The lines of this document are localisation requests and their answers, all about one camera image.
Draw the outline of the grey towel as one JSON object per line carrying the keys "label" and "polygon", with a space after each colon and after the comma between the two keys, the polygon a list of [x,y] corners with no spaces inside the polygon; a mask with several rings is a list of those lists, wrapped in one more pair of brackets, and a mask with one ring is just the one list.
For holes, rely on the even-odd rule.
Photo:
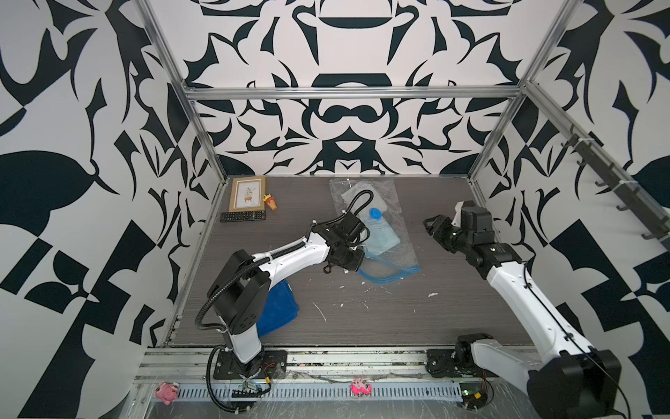
{"label": "grey towel", "polygon": [[384,200],[382,193],[366,181],[353,183],[351,188],[340,196],[346,206],[355,202],[352,212],[357,211],[357,217],[362,221],[374,219],[371,210],[376,210],[378,216],[388,210],[387,202]]}

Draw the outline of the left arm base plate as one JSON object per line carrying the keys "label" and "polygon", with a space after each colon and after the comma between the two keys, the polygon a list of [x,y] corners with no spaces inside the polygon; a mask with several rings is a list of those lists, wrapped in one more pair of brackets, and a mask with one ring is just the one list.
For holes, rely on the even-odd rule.
{"label": "left arm base plate", "polygon": [[216,356],[213,378],[215,380],[242,380],[285,377],[288,352],[284,350],[262,350],[249,363],[242,363],[232,351],[223,351]]}

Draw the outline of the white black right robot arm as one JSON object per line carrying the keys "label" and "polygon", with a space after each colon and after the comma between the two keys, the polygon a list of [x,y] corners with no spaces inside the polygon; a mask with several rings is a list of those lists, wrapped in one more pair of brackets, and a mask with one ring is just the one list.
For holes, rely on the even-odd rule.
{"label": "white black right robot arm", "polygon": [[602,418],[617,414],[621,364],[598,350],[540,290],[510,244],[497,241],[493,218],[472,201],[455,207],[455,218],[438,215],[423,226],[440,246],[461,253],[504,299],[537,350],[533,360],[486,333],[458,337],[452,367],[476,367],[525,393],[542,418]]}

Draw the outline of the clear plastic vacuum bag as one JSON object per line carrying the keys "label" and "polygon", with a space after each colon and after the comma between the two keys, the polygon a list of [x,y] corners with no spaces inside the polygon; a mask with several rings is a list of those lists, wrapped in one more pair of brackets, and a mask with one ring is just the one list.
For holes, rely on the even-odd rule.
{"label": "clear plastic vacuum bag", "polygon": [[392,179],[334,179],[330,191],[336,210],[356,211],[367,228],[359,246],[363,278],[385,285],[420,272]]}

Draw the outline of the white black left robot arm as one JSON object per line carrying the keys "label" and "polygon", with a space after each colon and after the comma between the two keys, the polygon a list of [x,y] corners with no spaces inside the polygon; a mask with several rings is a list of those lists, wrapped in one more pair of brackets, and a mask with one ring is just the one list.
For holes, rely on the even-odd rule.
{"label": "white black left robot arm", "polygon": [[195,317],[201,331],[213,330],[227,337],[224,347],[246,365],[259,358],[263,345],[258,321],[270,291],[292,275],[324,264],[359,270],[365,258],[363,244],[371,230],[352,212],[324,223],[312,223],[303,237],[274,251],[251,255],[233,253],[209,288],[207,300]]}

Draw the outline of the light teal towel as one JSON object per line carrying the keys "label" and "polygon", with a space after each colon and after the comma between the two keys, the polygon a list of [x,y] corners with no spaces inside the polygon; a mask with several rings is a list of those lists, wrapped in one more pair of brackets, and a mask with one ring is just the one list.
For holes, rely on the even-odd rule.
{"label": "light teal towel", "polygon": [[363,247],[366,256],[378,257],[401,243],[389,222],[383,218],[366,218],[363,220],[370,231],[369,238]]}

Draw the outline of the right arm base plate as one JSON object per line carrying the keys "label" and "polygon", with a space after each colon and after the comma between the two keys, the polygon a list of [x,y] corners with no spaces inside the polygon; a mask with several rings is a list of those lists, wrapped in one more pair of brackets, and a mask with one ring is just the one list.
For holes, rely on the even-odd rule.
{"label": "right arm base plate", "polygon": [[454,349],[429,349],[426,370],[433,378],[469,377],[472,372],[455,361]]}

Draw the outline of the dark blue towel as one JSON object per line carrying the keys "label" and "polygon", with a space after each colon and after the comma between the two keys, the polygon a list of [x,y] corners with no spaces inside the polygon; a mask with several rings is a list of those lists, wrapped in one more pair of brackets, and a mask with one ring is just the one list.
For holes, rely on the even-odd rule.
{"label": "dark blue towel", "polygon": [[283,328],[298,317],[299,307],[286,280],[270,289],[263,313],[256,323],[260,337]]}

